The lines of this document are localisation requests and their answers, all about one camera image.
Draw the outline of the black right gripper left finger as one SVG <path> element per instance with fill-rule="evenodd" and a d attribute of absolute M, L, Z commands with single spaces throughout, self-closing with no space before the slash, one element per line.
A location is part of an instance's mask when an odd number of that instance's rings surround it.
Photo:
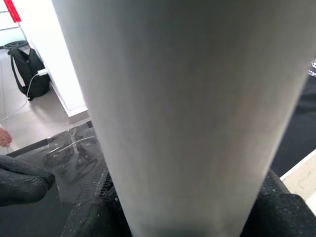
<path fill-rule="evenodd" d="M 104 160 L 84 183 L 61 237 L 131 237 Z"/>

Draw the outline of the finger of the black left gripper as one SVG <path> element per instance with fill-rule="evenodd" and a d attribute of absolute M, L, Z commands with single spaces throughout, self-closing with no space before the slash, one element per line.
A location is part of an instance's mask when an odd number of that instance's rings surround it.
<path fill-rule="evenodd" d="M 42 200 L 54 184 L 54 175 L 35 175 L 0 170 L 0 206 L 35 203 Z"/>
<path fill-rule="evenodd" d="M 38 176 L 43 179 L 55 179 L 54 174 L 51 172 L 5 155 L 0 155 L 0 169 L 24 175 Z"/>

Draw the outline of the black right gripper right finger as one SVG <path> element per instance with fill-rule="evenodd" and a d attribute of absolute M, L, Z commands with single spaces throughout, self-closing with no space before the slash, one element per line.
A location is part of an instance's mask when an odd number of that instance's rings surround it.
<path fill-rule="evenodd" d="M 270 169 L 240 237 L 316 237 L 316 216 Z"/>

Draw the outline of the white plastic table leg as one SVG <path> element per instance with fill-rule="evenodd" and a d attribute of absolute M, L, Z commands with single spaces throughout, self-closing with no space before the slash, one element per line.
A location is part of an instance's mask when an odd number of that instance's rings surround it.
<path fill-rule="evenodd" d="M 52 0 L 134 237 L 239 237 L 316 52 L 316 0 Z"/>

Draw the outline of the person in blue shirt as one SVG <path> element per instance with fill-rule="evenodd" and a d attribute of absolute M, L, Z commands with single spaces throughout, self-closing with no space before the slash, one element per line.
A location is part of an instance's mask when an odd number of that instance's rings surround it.
<path fill-rule="evenodd" d="M 0 125 L 0 146 L 1 147 L 9 147 L 12 143 L 12 137 L 8 133 L 7 130 L 5 130 L 1 125 Z"/>

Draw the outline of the black backpack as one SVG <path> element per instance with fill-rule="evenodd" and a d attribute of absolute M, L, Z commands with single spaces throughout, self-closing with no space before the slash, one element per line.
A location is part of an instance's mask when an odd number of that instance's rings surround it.
<path fill-rule="evenodd" d="M 49 91 L 50 77 L 38 76 L 38 70 L 44 69 L 44 64 L 34 49 L 30 48 L 27 54 L 18 48 L 12 48 L 8 55 L 18 89 L 28 101 L 41 97 Z"/>

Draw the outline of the black round base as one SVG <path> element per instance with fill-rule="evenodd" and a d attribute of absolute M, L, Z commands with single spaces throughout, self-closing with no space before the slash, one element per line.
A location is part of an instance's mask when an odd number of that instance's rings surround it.
<path fill-rule="evenodd" d="M 28 42 L 26 40 L 18 40 L 18 41 L 13 41 L 3 46 L 0 46 L 0 49 L 11 50 L 12 48 L 21 48 L 27 45 L 28 45 Z"/>

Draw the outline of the crumpled clear tape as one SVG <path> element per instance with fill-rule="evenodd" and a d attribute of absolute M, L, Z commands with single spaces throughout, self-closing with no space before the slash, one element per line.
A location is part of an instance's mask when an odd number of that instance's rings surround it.
<path fill-rule="evenodd" d="M 308 74 L 316 78 L 316 57 L 311 61 L 311 65 L 308 70 Z"/>

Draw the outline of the red plastic strip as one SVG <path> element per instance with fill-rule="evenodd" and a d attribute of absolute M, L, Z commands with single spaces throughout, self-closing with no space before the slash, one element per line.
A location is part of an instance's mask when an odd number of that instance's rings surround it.
<path fill-rule="evenodd" d="M 21 18 L 13 4 L 12 0 L 3 0 L 12 20 L 14 23 L 20 23 L 21 22 Z"/>

